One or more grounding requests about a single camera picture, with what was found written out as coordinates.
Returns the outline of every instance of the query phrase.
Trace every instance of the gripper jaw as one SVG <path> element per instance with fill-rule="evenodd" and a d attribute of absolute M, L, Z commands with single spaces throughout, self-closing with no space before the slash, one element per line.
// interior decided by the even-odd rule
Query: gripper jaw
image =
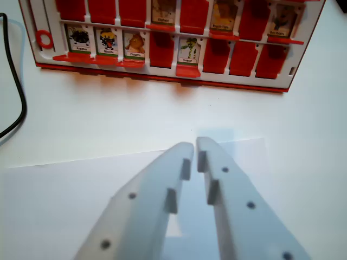
<path fill-rule="evenodd" d="M 179 143 L 122 187 L 91 230 L 75 260 L 157 260 L 182 180 L 189 180 L 194 146 Z"/>
<path fill-rule="evenodd" d="M 214 207 L 222 260 L 310 259 L 249 177 L 219 144 L 200 137 L 197 151 L 207 203 Z"/>

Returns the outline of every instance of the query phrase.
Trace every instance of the cartoon character illustration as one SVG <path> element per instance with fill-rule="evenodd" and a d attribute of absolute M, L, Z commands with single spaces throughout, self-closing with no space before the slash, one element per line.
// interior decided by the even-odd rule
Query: cartoon character illustration
<path fill-rule="evenodd" d="M 216 0 L 213 9 L 213 24 L 233 26 L 237 6 L 232 0 Z"/>
<path fill-rule="evenodd" d="M 145 45 L 145 42 L 140 34 L 133 34 L 128 46 L 125 47 L 125 49 L 129 50 L 131 53 L 145 53 L 143 45 Z"/>
<path fill-rule="evenodd" d="M 283 27 L 287 25 L 290 21 L 290 19 L 293 18 L 293 8 L 290 8 L 292 6 L 284 6 L 278 10 L 278 15 L 275 18 L 275 31 L 278 31 L 280 27 Z"/>
<path fill-rule="evenodd" d="M 100 40 L 102 45 L 105 46 L 105 49 L 114 50 L 113 46 L 115 45 L 115 35 L 111 32 L 110 28 L 104 28 L 100 33 Z"/>
<path fill-rule="evenodd" d="M 154 7 L 161 17 L 169 17 L 176 11 L 176 0 L 157 0 L 158 5 Z"/>
<path fill-rule="evenodd" d="M 80 28 L 73 28 L 70 27 L 71 35 L 69 36 L 70 40 L 74 40 L 75 44 L 79 43 L 85 43 L 86 46 L 89 46 L 89 35 L 86 31 Z"/>
<path fill-rule="evenodd" d="M 191 58 L 191 52 L 192 52 L 193 47 L 195 46 L 195 44 L 196 44 L 196 38 L 188 38 L 187 39 L 187 44 L 181 46 L 181 54 L 182 54 L 182 50 L 184 50 L 186 48 L 189 48 L 188 58 L 190 59 Z M 196 59 L 196 49 L 194 50 L 193 59 L 194 60 Z"/>

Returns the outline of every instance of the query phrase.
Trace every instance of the red circle ring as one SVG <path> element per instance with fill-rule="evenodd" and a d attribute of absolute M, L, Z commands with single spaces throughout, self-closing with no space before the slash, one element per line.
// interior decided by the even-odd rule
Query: red circle ring
<path fill-rule="evenodd" d="M 48 38 L 49 38 L 49 44 L 44 44 L 42 42 L 42 39 L 41 39 L 41 36 L 42 35 L 46 35 Z M 52 39 L 52 35 L 50 34 L 50 32 L 46 31 L 46 30 L 40 30 L 40 31 L 37 31 L 36 34 L 35 34 L 35 37 L 36 37 L 36 41 L 37 43 L 39 44 L 39 46 L 41 46 L 42 48 L 44 49 L 51 49 L 53 48 L 53 39 Z"/>

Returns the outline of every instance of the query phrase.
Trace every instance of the white paper sheet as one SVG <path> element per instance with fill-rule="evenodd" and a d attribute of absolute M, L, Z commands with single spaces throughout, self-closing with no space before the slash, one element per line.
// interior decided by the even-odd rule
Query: white paper sheet
<path fill-rule="evenodd" d="M 223 143 L 266 200 L 273 196 L 263 139 Z M 162 151 L 5 169 L 6 260 L 73 259 L 107 202 Z M 213 207 L 192 165 L 179 213 L 170 217 L 162 259 L 219 259 Z"/>

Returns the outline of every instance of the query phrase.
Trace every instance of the character card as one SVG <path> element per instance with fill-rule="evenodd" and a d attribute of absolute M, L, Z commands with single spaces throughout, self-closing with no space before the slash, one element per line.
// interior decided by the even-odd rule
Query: character card
<path fill-rule="evenodd" d="M 145 39 L 142 38 L 139 32 L 124 31 L 124 58 L 134 60 L 145 59 Z"/>
<path fill-rule="evenodd" d="M 152 22 L 175 24 L 176 0 L 152 0 Z"/>
<path fill-rule="evenodd" d="M 117 36 L 111 28 L 94 28 L 97 54 L 103 56 L 118 56 Z"/>
<path fill-rule="evenodd" d="M 197 66 L 200 45 L 196 38 L 180 38 L 177 64 Z"/>
<path fill-rule="evenodd" d="M 78 24 L 65 24 L 69 51 L 73 53 L 91 53 L 89 34 Z"/>
<path fill-rule="evenodd" d="M 269 35 L 290 37 L 296 19 L 294 6 L 278 4 L 272 18 Z"/>
<path fill-rule="evenodd" d="M 233 31 L 237 6 L 234 0 L 214 0 L 211 17 L 211 30 Z"/>

